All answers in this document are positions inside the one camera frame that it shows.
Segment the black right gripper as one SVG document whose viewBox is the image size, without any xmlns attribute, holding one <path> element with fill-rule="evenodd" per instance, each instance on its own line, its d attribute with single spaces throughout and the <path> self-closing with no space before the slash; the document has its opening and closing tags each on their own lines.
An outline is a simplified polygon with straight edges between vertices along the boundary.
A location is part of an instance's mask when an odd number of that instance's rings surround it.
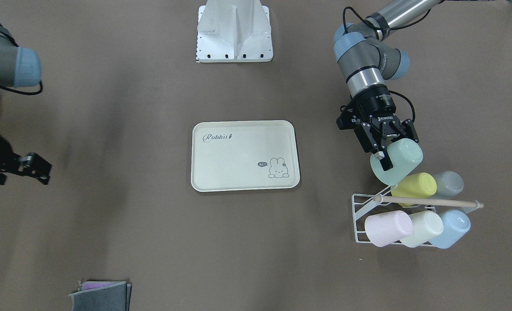
<svg viewBox="0 0 512 311">
<path fill-rule="evenodd" d="M 0 134 L 0 185 L 5 185 L 7 174 L 31 177 L 48 185 L 52 165 L 37 153 L 20 156 L 13 152 L 11 144 Z"/>
</svg>

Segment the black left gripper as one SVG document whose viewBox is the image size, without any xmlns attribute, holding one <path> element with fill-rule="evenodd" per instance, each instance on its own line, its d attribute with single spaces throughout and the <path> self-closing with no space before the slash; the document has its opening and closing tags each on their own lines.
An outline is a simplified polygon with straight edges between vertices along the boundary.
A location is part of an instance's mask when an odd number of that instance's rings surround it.
<svg viewBox="0 0 512 311">
<path fill-rule="evenodd" d="M 389 142 L 410 139 L 419 143 L 411 119 L 401 121 L 396 114 L 392 92 L 383 84 L 371 86 L 340 108 L 336 120 L 339 130 L 353 130 L 365 153 L 372 153 L 383 171 L 393 168 Z"/>
</svg>

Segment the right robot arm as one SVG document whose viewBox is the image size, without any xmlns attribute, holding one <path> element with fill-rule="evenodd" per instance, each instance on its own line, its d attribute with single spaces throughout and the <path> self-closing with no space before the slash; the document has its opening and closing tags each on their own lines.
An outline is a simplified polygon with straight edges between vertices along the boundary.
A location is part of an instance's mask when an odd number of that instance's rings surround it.
<svg viewBox="0 0 512 311">
<path fill-rule="evenodd" d="M 42 65 L 36 51 L 21 47 L 0 23 L 0 90 L 35 96 L 43 91 Z M 7 175 L 31 177 L 42 185 L 50 182 L 52 165 L 37 153 L 16 154 L 0 134 L 0 185 Z"/>
</svg>

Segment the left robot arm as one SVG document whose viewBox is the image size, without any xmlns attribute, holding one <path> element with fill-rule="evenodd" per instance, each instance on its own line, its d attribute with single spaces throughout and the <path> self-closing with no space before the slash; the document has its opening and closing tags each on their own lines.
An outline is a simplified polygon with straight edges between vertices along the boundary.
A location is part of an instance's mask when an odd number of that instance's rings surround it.
<svg viewBox="0 0 512 311">
<path fill-rule="evenodd" d="M 439 0 L 394 0 L 359 23 L 343 23 L 334 34 L 334 54 L 350 92 L 350 101 L 341 106 L 336 124 L 340 130 L 353 130 L 361 148 L 371 153 L 384 171 L 393 167 L 388 144 L 401 139 L 419 142 L 414 127 L 415 108 L 409 99 L 412 116 L 401 121 L 396 112 L 388 79 L 402 78 L 409 69 L 405 51 L 392 48 L 385 40 L 398 30 L 424 20 Z"/>
</svg>

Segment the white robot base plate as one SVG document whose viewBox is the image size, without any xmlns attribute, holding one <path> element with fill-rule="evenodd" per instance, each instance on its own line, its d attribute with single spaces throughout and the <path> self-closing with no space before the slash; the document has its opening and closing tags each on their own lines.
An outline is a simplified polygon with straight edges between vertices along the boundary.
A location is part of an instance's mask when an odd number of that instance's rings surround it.
<svg viewBox="0 0 512 311">
<path fill-rule="evenodd" d="M 255 63 L 273 59 L 270 11 L 259 0 L 209 0 L 198 8 L 199 63 Z"/>
</svg>

